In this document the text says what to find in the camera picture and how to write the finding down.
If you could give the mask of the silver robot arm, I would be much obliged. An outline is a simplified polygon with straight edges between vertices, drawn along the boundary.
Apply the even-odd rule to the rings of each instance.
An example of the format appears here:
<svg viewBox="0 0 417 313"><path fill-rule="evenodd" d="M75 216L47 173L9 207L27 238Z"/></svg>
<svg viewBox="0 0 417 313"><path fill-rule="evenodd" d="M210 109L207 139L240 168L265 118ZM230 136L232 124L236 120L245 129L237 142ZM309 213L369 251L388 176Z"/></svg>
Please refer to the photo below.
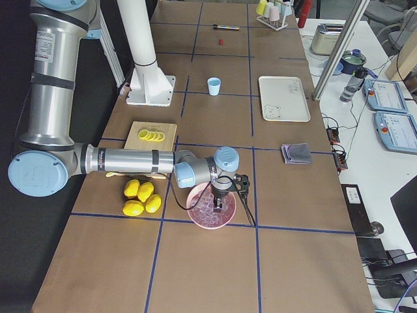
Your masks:
<svg viewBox="0 0 417 313"><path fill-rule="evenodd" d="M82 143L123 140L134 121L174 122L179 135L191 143L239 144L248 126L247 101L226 83L218 97L203 95L203 80L210 75L227 78L242 61L240 54L199 51L199 38L186 25L152 24L158 62L178 76L170 108L138 108L117 104L108 61L97 40L82 40L76 74L70 135ZM45 198L18 192L7 177L10 145L27 128L25 99L34 65L36 27L28 1L1 3L1 213L17 217L63 215L73 207L82 178L72 178L62 191Z"/></svg>

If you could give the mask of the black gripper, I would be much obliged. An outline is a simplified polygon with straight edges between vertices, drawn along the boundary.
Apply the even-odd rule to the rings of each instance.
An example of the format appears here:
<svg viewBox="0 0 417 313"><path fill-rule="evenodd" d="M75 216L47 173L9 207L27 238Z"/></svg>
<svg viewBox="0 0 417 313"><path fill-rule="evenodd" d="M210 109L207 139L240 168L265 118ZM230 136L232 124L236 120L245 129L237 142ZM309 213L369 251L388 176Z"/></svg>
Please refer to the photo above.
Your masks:
<svg viewBox="0 0 417 313"><path fill-rule="evenodd" d="M211 192L214 196L214 208L215 213L221 213L227 209L227 198L226 196L231 191L232 183L213 183L211 184Z"/></svg>

